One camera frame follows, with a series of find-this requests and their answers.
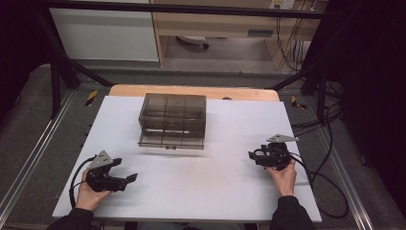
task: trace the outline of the wire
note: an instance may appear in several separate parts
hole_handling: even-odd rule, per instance
[[[328,118],[328,112],[329,110],[334,107],[335,105],[337,105],[337,103],[333,104],[332,106],[330,106],[327,109],[327,114],[326,114],[326,124],[327,124],[327,130],[328,130],[328,135],[329,135],[329,143],[328,143],[328,151],[327,154],[325,156],[325,159],[323,160],[322,164],[319,166],[319,168],[316,170],[316,172],[314,173],[314,176],[311,178],[311,182],[313,183],[314,180],[316,179],[316,176],[319,174],[320,170],[322,169],[322,167],[325,165],[325,163],[328,161],[330,155],[331,155],[331,150],[332,150],[332,131],[331,131],[331,126],[329,123],[329,118]]]
[[[334,121],[335,119],[339,118],[341,116],[341,114],[342,114],[341,109],[336,109],[336,110],[330,112],[329,113],[330,121]],[[317,126],[320,123],[321,122],[318,119],[316,119],[316,120],[313,120],[313,121],[310,121],[310,122],[291,125],[291,127],[292,127],[294,132],[298,132],[298,131],[301,131],[301,130],[306,129],[306,128]]]
[[[92,162],[92,161],[96,158],[96,156],[97,156],[97,155],[95,155],[94,157],[90,157],[90,158],[88,158],[87,160],[85,160],[83,163],[81,163],[80,166],[78,167],[77,171],[75,172],[74,177],[72,178],[71,187],[70,187],[70,189],[69,189],[69,198],[70,198],[70,201],[71,201],[71,206],[72,206],[72,208],[75,208],[75,206],[76,206],[76,201],[75,201],[75,187],[84,182],[84,181],[81,181],[80,183],[74,185],[75,180],[76,180],[76,177],[78,176],[78,173],[79,173],[80,169],[81,169],[86,163]]]
[[[305,131],[305,132],[302,132],[302,133],[300,133],[300,134],[296,134],[295,137],[299,137],[299,136],[305,135],[305,134],[307,134],[308,132],[314,131],[314,130],[316,130],[316,129],[319,128],[319,127],[321,127],[321,126],[317,126],[317,127],[314,127],[314,128],[312,128],[312,129],[310,129],[310,130],[307,130],[307,131]]]
[[[297,155],[297,156],[301,157],[299,154],[296,154],[296,153],[293,153],[293,152],[290,152],[290,154],[291,154],[290,157],[293,158],[297,163],[299,163],[299,164],[304,168],[304,171],[305,171],[305,173],[306,173],[306,175],[307,175],[307,179],[308,179],[310,188],[311,188],[311,190],[313,191],[313,190],[314,190],[314,181],[311,180],[311,175],[312,175],[312,174],[316,174],[316,173],[310,171],[310,170],[305,166],[305,163],[304,163],[303,161],[301,161],[301,160],[299,160],[298,158],[296,158],[296,157],[293,156],[293,155]],[[347,200],[347,197],[346,197],[346,195],[344,194],[343,190],[342,190],[339,186],[337,186],[337,185],[336,185],[330,178],[328,178],[326,175],[324,175],[324,174],[322,174],[322,173],[320,173],[320,172],[317,172],[317,175],[319,175],[319,176],[321,176],[323,179],[325,179],[328,183],[330,183],[330,184],[340,193],[340,195],[341,195],[341,196],[343,197],[343,199],[344,199],[345,207],[346,207],[343,214],[340,214],[340,215],[333,215],[333,214],[328,213],[327,211],[323,210],[322,208],[320,208],[320,206],[317,204],[317,207],[319,208],[320,212],[322,212],[322,213],[325,214],[326,216],[328,216],[328,217],[330,217],[330,218],[334,218],[334,219],[342,219],[342,218],[346,217],[347,214],[349,213],[350,206],[349,206],[349,201]]]
[[[304,46],[305,43],[301,40],[295,40],[293,43],[293,48],[291,49],[291,59],[295,64],[295,69],[298,69],[299,63],[303,62],[304,59]]]
[[[307,0],[303,1],[302,5],[298,8],[299,11],[302,11],[305,8],[305,3],[306,2],[307,2]],[[303,42],[299,42],[300,43],[299,52],[296,52],[296,46],[297,46],[296,43],[297,42],[295,42],[295,44],[294,44],[293,51],[292,51],[292,49],[290,49],[290,51],[292,52],[291,57],[293,58],[294,66],[292,66],[290,64],[290,61],[289,61],[284,49],[286,49],[289,45],[291,46],[292,40],[296,39],[296,35],[297,35],[298,31],[301,29],[301,27],[303,26],[303,24],[305,23],[305,19],[303,19],[303,18],[296,19],[295,24],[294,24],[294,26],[292,28],[292,32],[291,32],[289,38],[284,42],[284,44],[282,44],[281,37],[280,37],[281,19],[279,17],[277,17],[276,19],[277,19],[277,38],[278,38],[277,41],[278,41],[279,49],[280,49],[280,51],[282,53],[284,63],[286,63],[287,67],[289,67],[291,70],[299,72],[300,70],[297,68],[298,67],[298,60],[299,60],[298,57],[299,57],[299,54],[301,53],[300,52],[301,50],[302,50],[302,55],[303,55],[303,47],[302,47],[302,49],[300,48],[301,45],[303,46]]]

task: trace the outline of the black sleeve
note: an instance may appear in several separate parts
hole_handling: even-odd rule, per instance
[[[74,208],[68,216],[58,219],[47,230],[90,230],[93,212]]]
[[[271,220],[270,230],[315,229],[307,211],[295,196],[282,196]]]

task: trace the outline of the transparent plastic box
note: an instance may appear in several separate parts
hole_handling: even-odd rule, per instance
[[[139,122],[140,147],[203,150],[206,96],[148,93]]]

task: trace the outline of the white table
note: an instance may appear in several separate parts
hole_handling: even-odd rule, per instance
[[[249,159],[248,151],[277,133],[293,136],[283,103],[208,99],[205,148],[173,150],[138,147],[143,101],[143,97],[104,98],[53,217],[71,210],[68,190],[79,164],[106,150],[112,158],[123,159],[110,171],[112,176],[138,173],[138,177],[124,192],[108,197],[96,218],[233,222],[272,218],[279,194],[270,174]],[[287,146],[299,153],[296,143]],[[295,196],[313,221],[321,221],[305,171],[296,167]]]

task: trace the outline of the hand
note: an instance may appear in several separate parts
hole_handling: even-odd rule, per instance
[[[111,195],[111,191],[95,192],[90,188],[86,182],[86,175],[88,170],[82,173],[81,181],[84,181],[79,186],[78,202],[76,208],[85,209],[89,211],[95,211],[99,204],[106,197]]]
[[[274,183],[281,196],[293,196],[297,174],[295,170],[295,163],[296,161],[291,159],[287,167],[281,171],[274,170],[271,167],[266,168],[266,170],[271,173]]]

